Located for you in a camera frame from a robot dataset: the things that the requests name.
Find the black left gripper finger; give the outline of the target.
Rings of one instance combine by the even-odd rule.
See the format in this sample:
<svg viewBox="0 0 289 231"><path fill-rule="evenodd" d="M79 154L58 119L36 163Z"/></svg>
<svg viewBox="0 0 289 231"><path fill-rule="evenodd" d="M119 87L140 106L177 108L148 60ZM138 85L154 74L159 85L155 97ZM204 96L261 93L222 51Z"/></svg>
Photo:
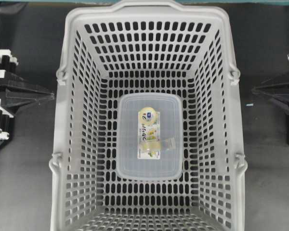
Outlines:
<svg viewBox="0 0 289 231"><path fill-rule="evenodd" d="M23 107L41 104L54 99L54 94L5 92L3 96L0 96L0 110L4 115L14 117L19 109Z"/></svg>
<svg viewBox="0 0 289 231"><path fill-rule="evenodd" d="M38 84L30 83L18 75L7 72L6 70L0 70L0 87L40 94L53 94L53 92L47 88Z"/></svg>

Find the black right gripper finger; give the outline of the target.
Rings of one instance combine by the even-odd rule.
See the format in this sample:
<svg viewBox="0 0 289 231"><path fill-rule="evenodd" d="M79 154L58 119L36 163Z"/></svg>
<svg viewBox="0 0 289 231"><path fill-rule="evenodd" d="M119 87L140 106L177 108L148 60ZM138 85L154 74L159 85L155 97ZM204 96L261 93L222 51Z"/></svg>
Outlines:
<svg viewBox="0 0 289 231"><path fill-rule="evenodd" d="M264 89L289 89L289 72L270 78L255 86L252 91L261 91Z"/></svg>
<svg viewBox="0 0 289 231"><path fill-rule="evenodd" d="M265 98L281 108L285 114L289 115L289 89L264 89L261 91L252 91L252 93Z"/></svg>

